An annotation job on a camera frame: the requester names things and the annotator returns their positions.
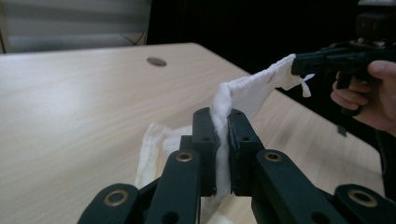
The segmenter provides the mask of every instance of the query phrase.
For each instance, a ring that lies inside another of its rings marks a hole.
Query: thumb
[[[396,94],[396,63],[389,61],[373,61],[367,67],[368,72],[382,80],[382,87],[385,92],[391,95]]]
[[[373,61],[368,67],[368,72],[376,78],[396,80],[396,63],[389,61]]]

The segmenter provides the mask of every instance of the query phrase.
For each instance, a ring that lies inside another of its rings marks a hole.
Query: finger
[[[372,87],[367,81],[353,77],[350,81],[349,89],[357,92],[369,92],[372,90]]]
[[[345,98],[340,96],[336,91],[332,92],[332,94],[330,95],[330,98],[332,98],[332,100],[336,104],[340,105],[341,107],[343,107],[345,109],[357,110],[359,108],[358,104],[349,102],[348,100],[346,100]]]
[[[353,91],[350,89],[337,90],[336,86],[337,86],[337,82],[335,81],[332,84],[333,92],[340,95],[345,100],[349,101],[350,103],[356,104],[356,105],[367,105],[367,103],[368,103],[367,97],[365,97],[360,92],[356,92],[356,91]]]

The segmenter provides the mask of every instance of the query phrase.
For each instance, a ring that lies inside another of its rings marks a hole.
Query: table surface
[[[150,123],[191,125],[220,82],[245,75],[195,44],[1,56],[0,222],[76,223],[101,189],[133,184]],[[317,187],[355,183],[383,194],[377,152],[282,93],[251,123]],[[231,195],[219,211],[255,223],[248,198]]]

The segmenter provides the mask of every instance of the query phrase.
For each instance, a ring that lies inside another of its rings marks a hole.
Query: white wall
[[[13,35],[144,33],[149,0],[0,0],[3,39]]]

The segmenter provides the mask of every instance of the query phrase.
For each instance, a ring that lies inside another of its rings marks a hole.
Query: white cloth
[[[216,156],[217,194],[211,198],[203,198],[201,205],[202,222],[209,221],[217,211],[222,199],[230,193],[227,117],[230,115],[232,108],[241,110],[247,115],[248,119],[252,119],[275,88],[283,88],[287,91],[301,84],[303,96],[309,97],[311,95],[305,81],[313,75],[306,76],[305,79],[293,76],[290,71],[294,58],[295,55],[291,54],[255,75],[240,77],[219,85],[210,111],[220,140],[220,147]],[[178,149],[181,135],[191,135],[191,126],[170,130],[160,124],[150,125],[143,139],[134,182],[138,188],[147,185],[161,175],[168,156]]]

